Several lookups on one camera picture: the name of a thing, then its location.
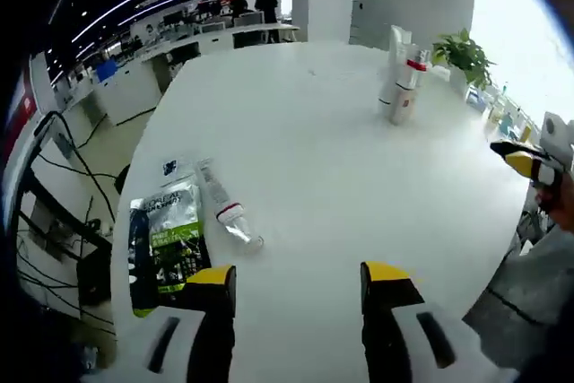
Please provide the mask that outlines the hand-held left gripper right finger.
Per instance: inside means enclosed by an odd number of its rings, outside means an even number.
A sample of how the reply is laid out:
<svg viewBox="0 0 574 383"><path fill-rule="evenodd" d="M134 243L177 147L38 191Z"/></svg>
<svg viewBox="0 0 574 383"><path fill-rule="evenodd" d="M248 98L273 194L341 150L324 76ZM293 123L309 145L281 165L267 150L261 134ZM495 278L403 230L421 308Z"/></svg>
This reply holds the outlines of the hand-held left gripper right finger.
<svg viewBox="0 0 574 383"><path fill-rule="evenodd" d="M362 344L371 382L481 382L477 334L425 301L395 266L361 263Z"/></svg>

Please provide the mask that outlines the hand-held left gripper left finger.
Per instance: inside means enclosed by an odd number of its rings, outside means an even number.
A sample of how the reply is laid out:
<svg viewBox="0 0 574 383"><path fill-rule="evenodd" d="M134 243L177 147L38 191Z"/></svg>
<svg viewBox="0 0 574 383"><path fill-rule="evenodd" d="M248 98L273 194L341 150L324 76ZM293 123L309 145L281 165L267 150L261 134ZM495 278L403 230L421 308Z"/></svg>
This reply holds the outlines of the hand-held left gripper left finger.
<svg viewBox="0 0 574 383"><path fill-rule="evenodd" d="M176 288L161 295L152 266L134 270L134 381L227 382L236 267L203 269Z"/></svg>

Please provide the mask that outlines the person's right hand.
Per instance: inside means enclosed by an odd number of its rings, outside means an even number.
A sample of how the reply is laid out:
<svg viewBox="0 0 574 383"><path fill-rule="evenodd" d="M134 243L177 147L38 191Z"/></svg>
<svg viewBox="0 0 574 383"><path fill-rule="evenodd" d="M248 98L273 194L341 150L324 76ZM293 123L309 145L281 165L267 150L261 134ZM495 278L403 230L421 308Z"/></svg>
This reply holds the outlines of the person's right hand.
<svg viewBox="0 0 574 383"><path fill-rule="evenodd" d="M562 176L559 191L540 188L537 191L536 202L563 231L573 232L573 179L570 174Z"/></svg>

